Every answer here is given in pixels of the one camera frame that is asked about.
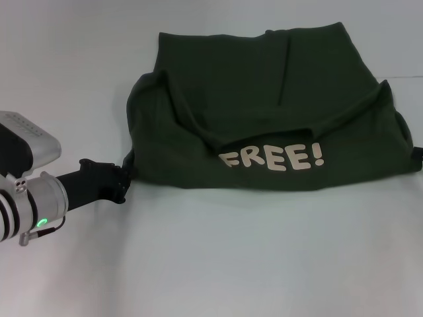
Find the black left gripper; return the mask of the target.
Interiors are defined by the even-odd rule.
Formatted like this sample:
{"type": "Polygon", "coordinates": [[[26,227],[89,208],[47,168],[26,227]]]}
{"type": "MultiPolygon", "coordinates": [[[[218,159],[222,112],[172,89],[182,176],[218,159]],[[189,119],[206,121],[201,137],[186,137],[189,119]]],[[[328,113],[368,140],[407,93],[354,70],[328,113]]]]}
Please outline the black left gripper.
{"type": "Polygon", "coordinates": [[[98,200],[125,202],[131,180],[136,178],[133,170],[86,158],[79,163],[78,171],[57,177],[66,191],[69,211],[98,200]]]}

